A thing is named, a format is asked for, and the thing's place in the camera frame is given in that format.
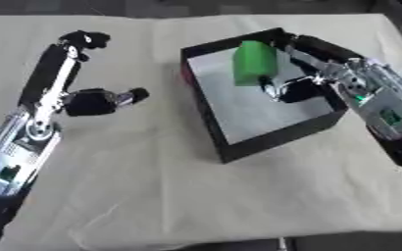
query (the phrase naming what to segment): open box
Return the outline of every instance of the open box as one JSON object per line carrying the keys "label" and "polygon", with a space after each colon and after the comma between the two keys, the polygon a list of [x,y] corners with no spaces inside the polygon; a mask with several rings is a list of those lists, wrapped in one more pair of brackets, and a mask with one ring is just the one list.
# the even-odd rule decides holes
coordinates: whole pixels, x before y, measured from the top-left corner
{"label": "open box", "polygon": [[[335,125],[347,107],[329,86],[318,97],[296,103],[272,100],[258,86],[235,86],[232,55],[244,40],[270,43],[275,29],[181,50],[181,72],[193,87],[198,110],[223,163]],[[278,79],[304,75],[278,51]]]}

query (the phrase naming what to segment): green cube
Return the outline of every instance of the green cube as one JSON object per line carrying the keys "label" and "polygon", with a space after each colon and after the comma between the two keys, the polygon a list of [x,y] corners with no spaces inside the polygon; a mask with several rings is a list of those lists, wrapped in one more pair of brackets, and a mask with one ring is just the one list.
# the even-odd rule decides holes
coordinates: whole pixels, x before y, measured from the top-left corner
{"label": "green cube", "polygon": [[262,75],[277,75],[276,49],[259,41],[243,41],[233,55],[236,86],[258,85]]}

